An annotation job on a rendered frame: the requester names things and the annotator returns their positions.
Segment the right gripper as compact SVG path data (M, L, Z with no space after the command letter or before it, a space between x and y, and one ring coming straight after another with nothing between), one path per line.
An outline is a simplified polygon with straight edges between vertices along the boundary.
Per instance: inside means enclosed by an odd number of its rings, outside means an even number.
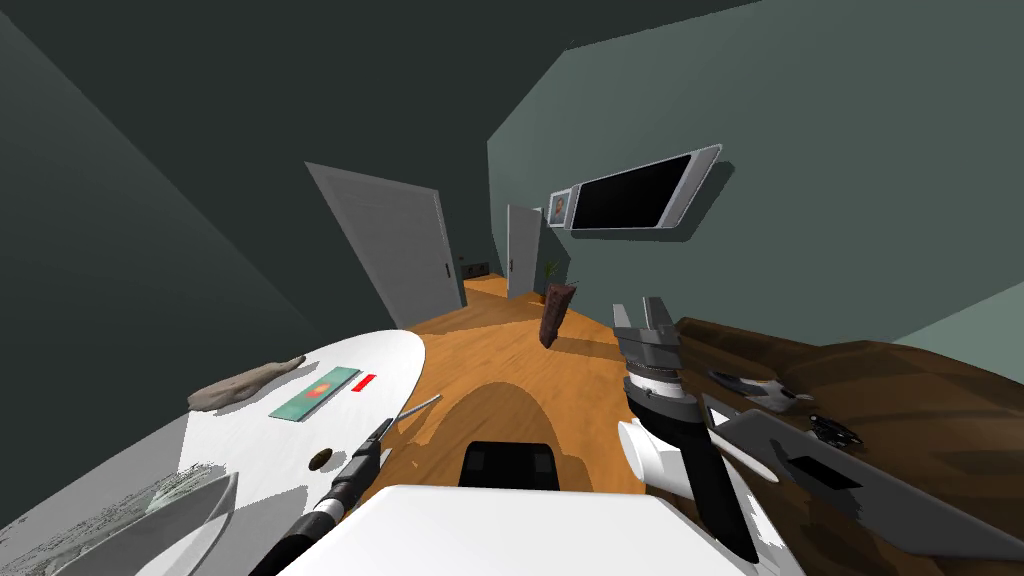
M612 304L613 333L629 373L645 378L678 378L683 368L680 334L660 297L642 298L647 328L634 328L623 304Z

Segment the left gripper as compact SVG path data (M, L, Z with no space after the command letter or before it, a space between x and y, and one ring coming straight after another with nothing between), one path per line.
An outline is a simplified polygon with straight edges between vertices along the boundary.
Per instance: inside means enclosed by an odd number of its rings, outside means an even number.
M331 498L342 504L355 504L380 472L381 439L384 434L392 424L411 417L424 408L435 404L441 398L440 394L436 394L429 400L400 413L394 419L386 419L356 449L354 455L349 459L341 472L334 478L331 487Z

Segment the dark brown upright block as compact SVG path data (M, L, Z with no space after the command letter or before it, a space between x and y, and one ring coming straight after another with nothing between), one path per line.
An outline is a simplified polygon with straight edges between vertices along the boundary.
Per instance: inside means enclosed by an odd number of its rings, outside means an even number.
M573 284L548 285L544 294L544 310L539 329L539 339L546 348L550 348L558 337L558 330L575 291L577 287Z

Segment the green potted plant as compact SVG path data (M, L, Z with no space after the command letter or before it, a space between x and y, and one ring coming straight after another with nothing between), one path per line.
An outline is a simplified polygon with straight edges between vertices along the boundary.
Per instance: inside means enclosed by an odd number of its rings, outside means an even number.
M543 305L547 300L547 292L552 284L575 285L578 281L566 281L566 274L560 272L560 260L547 261L543 269L543 282L539 293L539 302Z

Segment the green flat book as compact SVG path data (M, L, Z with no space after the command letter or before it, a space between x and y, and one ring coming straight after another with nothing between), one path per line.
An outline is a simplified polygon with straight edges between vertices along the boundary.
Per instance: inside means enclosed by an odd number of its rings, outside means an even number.
M344 366L334 367L312 384L284 402L283 405L270 412L268 416L289 422L302 422L336 392L344 388L360 373L360 370L354 368Z

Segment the small grey door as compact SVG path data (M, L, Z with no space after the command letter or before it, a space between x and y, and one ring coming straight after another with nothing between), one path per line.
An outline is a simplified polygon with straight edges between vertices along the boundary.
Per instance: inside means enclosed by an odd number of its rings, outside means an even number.
M534 290L542 222L540 211L515 205L507 207L508 299Z

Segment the grey and black tool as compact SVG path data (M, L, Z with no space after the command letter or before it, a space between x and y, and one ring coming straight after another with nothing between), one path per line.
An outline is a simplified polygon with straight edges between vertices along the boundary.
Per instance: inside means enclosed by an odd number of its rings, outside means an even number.
M740 378L730 374L707 371L708 376L726 389L735 392L768 410L783 413L797 404L798 401L813 401L808 394L796 394L778 380L754 380Z

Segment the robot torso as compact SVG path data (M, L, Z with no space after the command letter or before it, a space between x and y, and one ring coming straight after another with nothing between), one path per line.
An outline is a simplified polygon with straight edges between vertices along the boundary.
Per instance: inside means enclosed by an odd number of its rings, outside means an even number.
M777 576L642 494L393 485L280 576Z

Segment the white oval table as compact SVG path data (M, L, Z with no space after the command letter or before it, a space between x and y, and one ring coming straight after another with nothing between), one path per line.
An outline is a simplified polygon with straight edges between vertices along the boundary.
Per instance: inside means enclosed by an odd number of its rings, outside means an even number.
M367 438L402 412L424 363L418 335L367 333L308 353L301 366L241 403L185 413L0 530L0 576L53 576L145 515L233 472L230 521L191 576L248 576ZM304 421L268 416L338 366L361 373ZM365 373L376 378L351 392ZM310 471L309 459L325 448L332 458Z

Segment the large grey door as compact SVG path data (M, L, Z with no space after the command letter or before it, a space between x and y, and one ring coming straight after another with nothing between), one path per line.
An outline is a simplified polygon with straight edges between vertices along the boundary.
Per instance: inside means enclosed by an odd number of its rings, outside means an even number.
M463 307L436 191L306 167L397 327Z

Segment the grey-brown lumpy cloth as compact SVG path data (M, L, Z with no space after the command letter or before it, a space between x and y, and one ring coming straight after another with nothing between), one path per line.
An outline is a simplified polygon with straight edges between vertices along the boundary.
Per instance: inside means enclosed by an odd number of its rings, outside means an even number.
M251 398L273 379L296 369L306 360L302 355L286 362L270 362L193 393L190 411L215 411Z

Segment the small black object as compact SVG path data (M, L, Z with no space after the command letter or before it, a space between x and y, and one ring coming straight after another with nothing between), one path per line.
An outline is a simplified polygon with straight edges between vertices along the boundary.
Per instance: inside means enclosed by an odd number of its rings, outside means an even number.
M844 449L863 444L857 434L836 420L818 414L810 414L809 420L811 429L808 433L834 448Z

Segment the brown wooden desk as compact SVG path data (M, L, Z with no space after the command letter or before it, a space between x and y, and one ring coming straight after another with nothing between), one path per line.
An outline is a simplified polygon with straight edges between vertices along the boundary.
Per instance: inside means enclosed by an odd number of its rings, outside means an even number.
M677 329L684 382L702 403L708 394L808 435L810 414L836 420L863 441L838 450L1024 541L1024 385L900 344L815 346L694 318ZM775 413L708 370L814 400ZM805 576L1024 576L1024 562L906 553L785 477L740 474Z

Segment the white bowl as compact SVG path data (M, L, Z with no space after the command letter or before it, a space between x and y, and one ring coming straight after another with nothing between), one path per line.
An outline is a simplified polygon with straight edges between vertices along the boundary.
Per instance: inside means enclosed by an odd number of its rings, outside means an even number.
M109 536L53 576L193 576L234 510L238 474L212 480Z

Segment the grey open laptop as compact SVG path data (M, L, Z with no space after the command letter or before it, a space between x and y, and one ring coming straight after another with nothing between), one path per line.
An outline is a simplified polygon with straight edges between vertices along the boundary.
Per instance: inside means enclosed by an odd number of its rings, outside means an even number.
M706 394L712 429L743 455L787 478L894 547L915 556L1024 562L1024 541L806 431Z

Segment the wall television with grey frame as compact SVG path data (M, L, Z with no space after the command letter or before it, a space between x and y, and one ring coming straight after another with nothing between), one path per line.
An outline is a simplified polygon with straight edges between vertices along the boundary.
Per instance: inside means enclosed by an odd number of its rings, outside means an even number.
M573 186L564 228L572 231L678 227L722 151L720 143Z

